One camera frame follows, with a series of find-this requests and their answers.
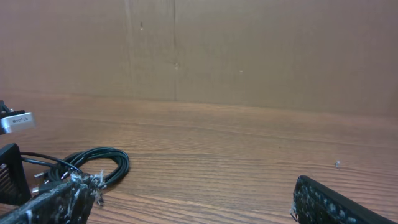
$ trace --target wire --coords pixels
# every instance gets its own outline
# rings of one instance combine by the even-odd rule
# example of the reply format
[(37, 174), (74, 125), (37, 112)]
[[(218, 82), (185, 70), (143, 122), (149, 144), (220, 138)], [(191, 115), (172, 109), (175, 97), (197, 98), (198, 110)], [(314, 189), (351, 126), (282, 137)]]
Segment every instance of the wire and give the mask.
[(56, 164), (50, 164), (48, 162), (22, 157), (24, 162), (51, 167), (50, 170), (47, 171), (47, 180), (50, 182), (61, 181), (67, 178), (73, 171), (82, 173), (79, 167), (93, 159), (107, 158), (117, 163), (118, 167), (104, 178), (105, 184), (108, 187), (121, 180), (130, 170), (129, 156), (122, 150), (113, 147), (96, 147), (87, 151), (76, 152), (64, 159), (57, 159), (52, 156), (34, 152), (21, 152), (21, 155), (41, 157), (56, 161)]

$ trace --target black cord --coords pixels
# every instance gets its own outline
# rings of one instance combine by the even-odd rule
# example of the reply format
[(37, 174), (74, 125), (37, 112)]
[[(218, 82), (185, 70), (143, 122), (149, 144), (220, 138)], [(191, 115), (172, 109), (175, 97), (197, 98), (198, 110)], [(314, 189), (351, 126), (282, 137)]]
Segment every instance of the black cord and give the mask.
[(52, 156), (46, 156), (34, 152), (21, 152), (21, 155), (41, 157), (56, 161), (56, 164), (51, 164), (48, 162), (22, 157), (24, 162), (51, 167), (51, 169), (47, 171), (47, 180), (50, 182), (62, 181), (63, 179), (67, 178), (71, 172), (82, 173), (82, 171), (79, 169), (80, 166), (87, 161), (99, 158), (112, 159), (118, 165), (118, 167), (112, 173), (104, 177), (105, 184), (108, 187), (121, 180), (130, 169), (129, 156), (122, 150), (112, 147), (96, 147), (87, 151), (76, 152), (64, 159), (57, 159)]

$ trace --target cardboard panel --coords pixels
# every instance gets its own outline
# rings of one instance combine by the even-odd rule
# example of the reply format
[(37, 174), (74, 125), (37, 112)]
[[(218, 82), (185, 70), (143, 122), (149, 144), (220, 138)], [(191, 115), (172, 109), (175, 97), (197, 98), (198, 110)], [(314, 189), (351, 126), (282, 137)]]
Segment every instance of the cardboard panel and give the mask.
[(174, 2), (126, 0), (135, 98), (175, 99)]
[(0, 5), (0, 81), (6, 88), (131, 95), (123, 0)]
[(398, 2), (176, 0), (177, 99), (398, 114)]

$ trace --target beige backdrop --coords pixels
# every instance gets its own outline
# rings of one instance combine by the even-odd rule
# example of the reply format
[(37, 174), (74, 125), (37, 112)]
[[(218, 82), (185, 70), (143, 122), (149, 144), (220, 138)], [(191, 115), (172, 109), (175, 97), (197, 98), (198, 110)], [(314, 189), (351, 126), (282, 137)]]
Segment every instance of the beige backdrop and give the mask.
[(3, 0), (0, 88), (398, 116), (398, 1)]

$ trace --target wooden table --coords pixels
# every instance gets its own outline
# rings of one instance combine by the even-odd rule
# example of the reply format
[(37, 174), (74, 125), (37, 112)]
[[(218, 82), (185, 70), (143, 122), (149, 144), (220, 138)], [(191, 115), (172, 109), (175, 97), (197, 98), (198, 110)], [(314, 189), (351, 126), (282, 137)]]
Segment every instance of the wooden table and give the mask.
[[(2, 99), (37, 120), (35, 129), (0, 136), (2, 145), (60, 158), (95, 146), (129, 154), (130, 172), (89, 223), (294, 223), (299, 175), (398, 222), (394, 118), (88, 96)], [(33, 186), (45, 168), (24, 166)], [(82, 169), (115, 167), (102, 159)]]

